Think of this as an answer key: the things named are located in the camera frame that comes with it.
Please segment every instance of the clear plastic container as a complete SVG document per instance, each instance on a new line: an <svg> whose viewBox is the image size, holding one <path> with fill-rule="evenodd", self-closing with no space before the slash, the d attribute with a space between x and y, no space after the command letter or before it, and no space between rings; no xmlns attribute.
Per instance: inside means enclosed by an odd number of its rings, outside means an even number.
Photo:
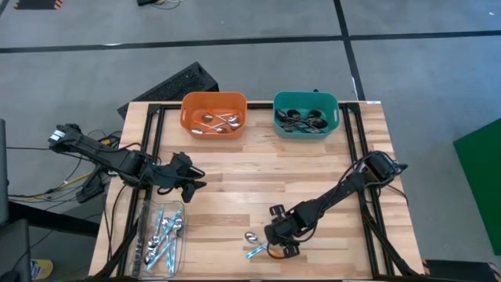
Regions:
<svg viewBox="0 0 501 282"><path fill-rule="evenodd" d="M176 218L182 219L182 232L176 232L172 225L167 224L168 236L165 240L161 241L156 249L157 255L152 256L151 259L155 261L152 266L145 262L145 257L152 250L149 248L148 242L152 239L156 232L156 226L159 218L172 219L175 215ZM138 234L135 238L135 249L132 256L132 262L128 267L128 275L138 279L155 279L155 278L172 278L182 268L184 259L185 242L186 242L186 228L188 222L185 217L185 207L180 201L169 201L157 203L154 201L145 201L142 204L139 213ZM160 224L157 236L162 237L165 229ZM168 267L167 257L175 248L174 266Z"/></svg>

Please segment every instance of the black floor stripe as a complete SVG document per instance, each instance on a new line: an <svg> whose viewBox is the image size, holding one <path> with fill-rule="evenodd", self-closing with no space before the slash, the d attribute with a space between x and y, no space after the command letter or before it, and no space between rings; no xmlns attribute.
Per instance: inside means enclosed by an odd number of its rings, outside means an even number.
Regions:
<svg viewBox="0 0 501 282"><path fill-rule="evenodd" d="M427 39L427 38L468 38L484 36L500 36L501 31L452 31L452 32L425 32L415 34L366 34L351 35L352 41L395 40L395 39Z"/></svg>
<svg viewBox="0 0 501 282"><path fill-rule="evenodd" d="M359 67L357 67L355 53L353 52L353 48L351 46L350 34L348 33L348 26L346 24L346 19L344 18L341 0L334 0L334 6L336 7L337 20L339 21L339 28L341 29L341 36L343 37L344 51L346 52L346 57L348 58L348 65L350 67L351 77L355 87L355 94L357 95L357 100L365 101L366 94L363 92L362 79L360 78Z"/></svg>
<svg viewBox="0 0 501 282"><path fill-rule="evenodd" d="M0 12L2 11L2 8L5 7L3 7L3 5L0 5ZM351 35L347 37L343 35L311 35L311 36L306 35L306 36L290 36L290 37L275 37L275 38L238 38L238 39L192 40L192 41L178 41L178 42L63 45L63 46L46 46L46 47L9 47L9 48L0 48L0 54L26 53L26 52L71 52L71 51L99 51L99 50L124 50L124 49L153 49L153 48L169 48L169 47L251 45L251 44L295 43L295 42L337 42L337 41L346 42L346 41L425 39L425 38L469 38L469 37L484 37L484 36L501 36L501 31L458 31L458 32L422 33L422 34L367 34L367 35ZM350 42L345 43L345 45L346 44L348 44L348 51L352 52L351 43ZM357 90L359 91L359 95L363 94L363 90L361 90L361 85L358 85Z"/></svg>
<svg viewBox="0 0 501 282"><path fill-rule="evenodd" d="M20 52L65 52L65 51L99 51L99 50L122 50L122 49L152 49L152 48L167 48L167 47L249 45L249 44L268 44L268 43L333 42L341 40L343 40L343 38L340 35L312 35L312 36L290 36L290 37L274 37L274 38L193 40L193 41L179 41L179 42L67 45L67 46L48 46L48 47L13 47L13 48L0 48L0 53L6 54L6 53L20 53Z"/></svg>

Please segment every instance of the teal bin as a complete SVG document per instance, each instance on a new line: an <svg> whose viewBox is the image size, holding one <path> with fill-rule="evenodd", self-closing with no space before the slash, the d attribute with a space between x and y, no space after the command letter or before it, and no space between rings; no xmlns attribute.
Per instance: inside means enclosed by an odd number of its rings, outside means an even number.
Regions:
<svg viewBox="0 0 501 282"><path fill-rule="evenodd" d="M328 125L322 130L324 133L286 132L280 127L280 121L275 117L276 110L297 110L302 118L306 118L310 110L322 112L321 118ZM282 138L324 139L339 126L339 105L337 99L324 92L280 92L273 100L273 117L275 119L275 132Z"/></svg>

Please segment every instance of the black box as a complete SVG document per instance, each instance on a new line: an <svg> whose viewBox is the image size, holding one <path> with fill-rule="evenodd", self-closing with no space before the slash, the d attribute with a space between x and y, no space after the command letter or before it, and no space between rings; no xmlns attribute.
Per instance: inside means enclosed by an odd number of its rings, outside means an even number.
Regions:
<svg viewBox="0 0 501 282"><path fill-rule="evenodd" d="M135 101L182 101L191 92L217 92L219 86L216 80L198 63L192 63L184 70L172 75L159 85L144 92ZM125 119L128 103L117 109L118 114Z"/></svg>

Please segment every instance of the green panel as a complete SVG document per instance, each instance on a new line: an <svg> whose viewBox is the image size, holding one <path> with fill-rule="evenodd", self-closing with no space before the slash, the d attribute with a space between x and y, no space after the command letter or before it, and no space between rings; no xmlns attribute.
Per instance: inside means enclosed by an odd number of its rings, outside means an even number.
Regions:
<svg viewBox="0 0 501 282"><path fill-rule="evenodd" d="M501 118L454 142L492 248L501 255Z"/></svg>

